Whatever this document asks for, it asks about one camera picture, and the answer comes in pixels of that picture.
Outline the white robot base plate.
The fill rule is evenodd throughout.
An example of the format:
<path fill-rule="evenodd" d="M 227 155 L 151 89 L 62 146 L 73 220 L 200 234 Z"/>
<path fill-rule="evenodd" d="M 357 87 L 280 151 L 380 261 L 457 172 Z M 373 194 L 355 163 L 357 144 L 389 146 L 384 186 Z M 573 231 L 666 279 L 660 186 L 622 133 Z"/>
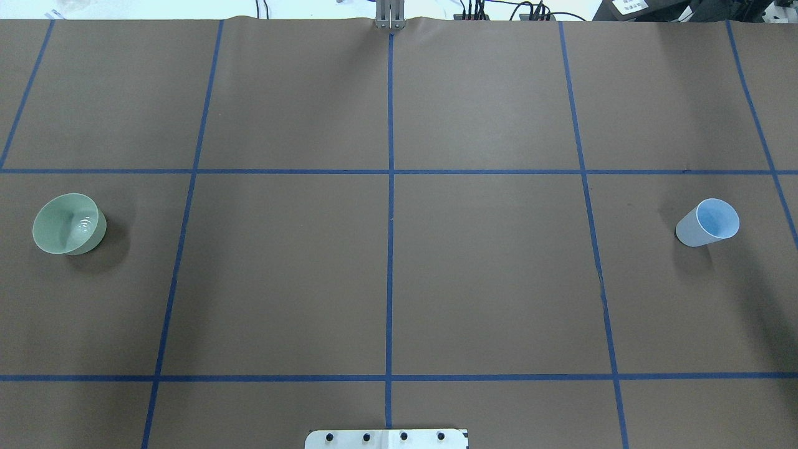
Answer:
<path fill-rule="evenodd" d="M 313 431 L 305 448 L 468 448 L 468 431 L 453 428 Z"/>

